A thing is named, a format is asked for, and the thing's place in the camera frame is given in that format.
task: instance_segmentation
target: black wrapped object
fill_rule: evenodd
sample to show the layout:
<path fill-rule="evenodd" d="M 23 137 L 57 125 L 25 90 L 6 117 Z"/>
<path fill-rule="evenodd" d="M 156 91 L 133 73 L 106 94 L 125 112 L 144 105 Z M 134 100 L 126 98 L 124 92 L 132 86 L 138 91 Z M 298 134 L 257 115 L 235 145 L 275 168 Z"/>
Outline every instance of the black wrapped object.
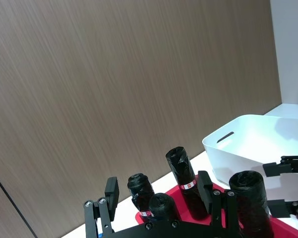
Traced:
<path fill-rule="evenodd" d="M 151 197 L 149 210 L 152 214 L 152 219 L 155 221 L 181 220 L 173 198 L 164 193 L 157 193 Z"/>
<path fill-rule="evenodd" d="M 234 174 L 229 186 L 236 194 L 239 221 L 250 238 L 273 238 L 263 177 L 256 171 Z"/>
<path fill-rule="evenodd" d="M 132 202 L 138 209 L 141 219 L 144 222 L 151 220 L 149 201 L 154 195 L 152 186 L 146 175 L 141 173 L 129 177 L 127 187 L 132 196 Z"/>
<path fill-rule="evenodd" d="M 194 171 L 185 149 L 176 147 L 165 156 L 192 218 L 195 220 L 204 219 L 208 213 L 200 197 Z"/>

